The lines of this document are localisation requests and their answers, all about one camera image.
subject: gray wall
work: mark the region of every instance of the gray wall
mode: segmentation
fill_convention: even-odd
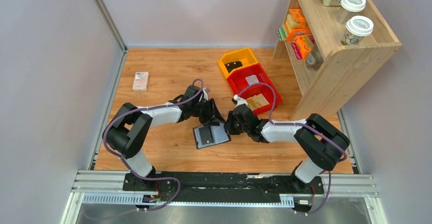
[[[430,223],[430,1],[373,0],[403,48],[344,107],[389,223]]]
[[[104,0],[128,46],[274,46],[289,0]]]
[[[93,0],[0,0],[1,223],[59,223],[121,51]]]

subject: robotic arm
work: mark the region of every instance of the robotic arm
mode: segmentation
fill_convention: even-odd
[[[150,107],[136,107],[131,103],[125,103],[112,121],[132,110],[137,111],[122,117],[112,127],[105,129],[108,130],[106,132],[107,144],[120,153],[134,172],[146,177],[154,171],[154,167],[140,150],[148,130],[152,127],[182,122],[190,117],[198,117],[203,124],[203,126],[194,129],[198,148],[229,141],[230,137],[224,131],[225,120],[219,113],[214,100],[208,99],[209,91],[209,89],[201,90],[197,86],[190,85],[183,95],[179,95],[165,104],[153,106],[151,109],[149,109]],[[131,128],[127,129],[126,124],[131,125]]]
[[[237,95],[234,96],[233,102],[236,107],[228,113],[228,120],[225,124],[228,134],[238,135],[245,132],[259,143],[279,141],[300,144],[308,155],[292,173],[300,180],[300,184],[311,182],[323,171],[333,170],[342,156],[340,149],[345,151],[349,146],[349,139],[318,114],[312,114],[309,118],[299,121],[270,122],[266,119],[258,119],[248,108],[246,100]],[[307,126],[332,140],[340,149],[323,138],[317,138]]]

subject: orange box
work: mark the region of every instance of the orange box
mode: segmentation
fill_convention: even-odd
[[[299,55],[304,60],[312,50],[313,45],[315,45],[315,39],[313,39],[312,35],[301,35],[294,38],[294,43],[299,50]]]
[[[302,9],[290,9],[289,13],[291,14],[292,18],[297,22],[297,23],[305,23],[306,22],[306,17],[303,14]]]
[[[288,29],[286,23],[284,23],[284,27],[285,29]],[[312,34],[309,28],[295,28],[288,34],[285,41],[293,41],[296,36],[308,35],[308,34]]]
[[[300,24],[297,28],[305,28],[309,26],[301,9],[290,9],[289,13],[291,14],[294,21]]]

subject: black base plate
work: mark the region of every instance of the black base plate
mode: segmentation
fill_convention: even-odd
[[[251,178],[259,174],[246,173],[195,173],[195,172],[156,172],[154,177],[175,177],[180,180],[181,188],[176,201],[184,202],[225,202],[225,203],[278,203],[279,194],[312,194],[311,185],[316,194],[323,194],[321,177],[315,177],[308,185],[296,191],[291,184],[293,176],[269,176]],[[126,174],[123,183],[125,191],[150,191],[141,180],[131,173]],[[160,181],[162,200],[169,199],[176,191],[177,183],[173,180]]]

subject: wooden shelving unit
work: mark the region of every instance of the wooden shelving unit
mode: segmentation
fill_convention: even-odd
[[[340,43],[345,25],[336,21],[339,7],[326,7],[322,0],[290,1],[288,9],[303,10],[324,58],[318,71],[310,71],[305,60],[296,59],[290,42],[277,43],[273,59],[291,60],[302,93],[292,120],[308,117],[311,113],[334,116],[402,46],[372,0],[366,1],[366,8],[360,15],[373,21],[373,33],[353,46]]]

